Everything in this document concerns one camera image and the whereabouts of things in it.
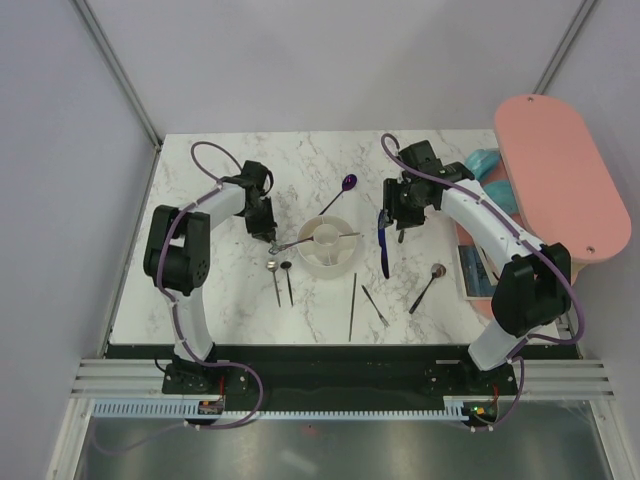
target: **white cable tray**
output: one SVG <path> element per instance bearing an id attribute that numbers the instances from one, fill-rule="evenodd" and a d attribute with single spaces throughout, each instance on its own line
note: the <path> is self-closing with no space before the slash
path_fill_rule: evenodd
<path id="1" fill-rule="evenodd" d="M 248 411 L 225 412 L 222 415 L 201 413 L 200 400 L 183 399 L 98 399 L 95 402 L 95 418 L 228 418 L 237 419 L 249 414 Z M 444 410 L 402 410 L 402 411 L 357 411 L 357 412 L 259 412 L 256 418 L 262 420 L 468 420 L 462 414 L 462 402 L 445 401 Z"/>

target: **white marble surface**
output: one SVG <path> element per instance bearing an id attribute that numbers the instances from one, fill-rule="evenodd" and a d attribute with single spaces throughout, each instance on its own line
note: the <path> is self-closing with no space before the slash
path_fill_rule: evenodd
<path id="1" fill-rule="evenodd" d="M 473 150 L 496 147 L 491 130 L 397 131 L 401 145 L 429 139 L 444 163 L 464 161 Z M 279 241 L 293 241 L 298 228 L 340 190 L 348 173 L 358 185 L 327 212 L 347 220 L 364 237 L 359 258 L 350 272 L 335 280 L 311 277 L 295 249 L 278 255 L 293 262 L 290 271 L 295 305 L 289 304 L 286 277 L 279 271 L 282 308 L 278 308 L 271 273 L 265 268 L 269 246 L 252 239 L 244 219 L 232 218 L 211 234 L 211 270 L 204 286 L 205 311 L 214 341 L 227 344 L 345 344 L 348 343 L 353 272 L 358 273 L 352 344 L 452 344 L 476 339 L 488 322 L 462 300 L 453 264 L 456 246 L 452 221 L 427 210 L 421 228 L 409 230 L 403 244 L 387 231 L 391 278 L 380 269 L 376 235 L 382 204 L 382 182 L 399 175 L 399 168 L 380 148 L 382 132 L 293 132 L 249 134 L 168 135 L 133 258 L 128 268 L 116 321 L 113 344 L 173 343 L 167 305 L 142 268 L 151 215 L 160 204 L 183 206 L 213 187 L 191 162 L 193 142 L 220 144 L 242 163 L 251 159 L 267 165 L 275 176 L 271 192 Z M 198 158 L 218 175 L 236 174 L 235 166 L 217 150 L 201 146 Z M 436 280 L 418 310 L 408 309 L 430 278 L 435 262 L 447 275 Z M 360 284 L 390 323 L 385 328 L 364 296 Z M 555 325 L 544 329 L 556 335 Z"/>

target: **gray wall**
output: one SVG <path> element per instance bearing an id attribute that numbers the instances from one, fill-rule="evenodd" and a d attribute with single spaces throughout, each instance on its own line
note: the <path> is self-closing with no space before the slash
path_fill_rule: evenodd
<path id="1" fill-rule="evenodd" d="M 161 134 L 491 128 L 580 0 L 90 0 Z"/>
<path id="2" fill-rule="evenodd" d="M 584 116 L 627 206 L 631 243 L 587 268 L 576 288 L 587 312 L 584 347 L 611 370 L 640 454 L 640 3 L 600 3 L 551 87 Z"/>
<path id="3" fill-rule="evenodd" d="M 153 154 L 68 0 L 0 15 L 0 465 L 44 477 Z"/>

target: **blue object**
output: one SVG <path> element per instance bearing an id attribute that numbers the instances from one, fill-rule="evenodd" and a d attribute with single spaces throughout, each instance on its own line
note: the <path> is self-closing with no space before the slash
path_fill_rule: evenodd
<path id="1" fill-rule="evenodd" d="M 518 213 L 518 204 L 513 194 L 513 188 L 508 180 L 498 180 L 485 185 L 484 191 L 507 215 Z"/>
<path id="2" fill-rule="evenodd" d="M 380 264 L 384 278 L 389 279 L 389 257 L 387 256 L 387 239 L 384 234 L 384 210 L 378 214 L 378 245 L 380 245 Z"/>
<path id="3" fill-rule="evenodd" d="M 476 180 L 482 183 L 489 174 L 493 172 L 493 169 L 496 168 L 500 158 L 500 152 L 498 150 L 485 150 L 481 148 L 469 155 L 464 164 L 471 170 Z"/>

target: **spoon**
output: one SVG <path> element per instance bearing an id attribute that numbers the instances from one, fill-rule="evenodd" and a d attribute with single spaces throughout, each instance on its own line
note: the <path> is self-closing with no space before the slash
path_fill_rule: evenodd
<path id="1" fill-rule="evenodd" d="M 342 238 L 342 237 L 355 237 L 356 235 L 360 235 L 360 232 L 352 232 L 352 233 L 343 233 L 342 235 L 339 235 L 338 238 Z M 307 238 L 303 238 L 302 240 L 298 240 L 296 242 L 291 242 L 291 243 L 283 243 L 282 245 L 278 245 L 277 243 L 272 243 L 271 244 L 271 248 L 269 249 L 269 253 L 271 255 L 276 255 L 288 248 L 291 247 L 295 247 L 296 245 L 300 244 L 300 243 L 304 243 L 304 242 L 310 242 L 311 240 L 313 240 L 313 236 L 311 237 L 307 237 Z"/>
<path id="2" fill-rule="evenodd" d="M 278 298 L 278 306 L 280 307 L 280 291 L 278 290 L 278 280 L 276 279 L 276 272 L 278 271 L 278 262 L 275 260 L 269 260 L 267 262 L 267 270 L 273 274 L 273 286 L 276 287 L 276 297 Z"/>
<path id="3" fill-rule="evenodd" d="M 329 205 L 324 207 L 324 209 L 318 214 L 318 216 L 324 215 L 324 212 L 329 210 L 329 207 L 333 205 L 333 202 L 335 202 L 340 197 L 340 195 L 342 195 L 344 192 L 348 192 L 353 187 L 355 187 L 356 183 L 358 183 L 358 177 L 356 177 L 355 174 L 350 173 L 349 175 L 344 177 L 344 180 L 342 180 L 342 190 L 340 190 L 340 193 L 336 195 L 334 199 L 331 200 L 331 202 L 329 202 Z"/>
<path id="4" fill-rule="evenodd" d="M 429 280 L 429 283 L 427 283 L 427 286 L 424 287 L 424 290 L 422 291 L 420 296 L 416 299 L 415 302 L 413 302 L 413 305 L 411 305 L 411 308 L 409 309 L 410 314 L 413 315 L 413 312 L 416 311 L 416 308 L 418 308 L 418 305 L 420 305 L 420 302 L 422 301 L 422 297 L 424 297 L 424 294 L 427 293 L 427 288 L 431 286 L 431 283 L 436 278 L 443 277 L 445 273 L 447 273 L 447 269 L 445 268 L 444 265 L 440 263 L 433 264 L 433 266 L 431 267 L 431 280 Z"/>
<path id="5" fill-rule="evenodd" d="M 293 266 L 293 264 L 289 261 L 282 262 L 280 264 L 280 268 L 287 272 L 287 286 L 289 287 L 289 300 L 291 301 L 291 306 L 293 307 L 293 292 L 291 291 L 291 279 L 289 278 L 289 269 Z"/>

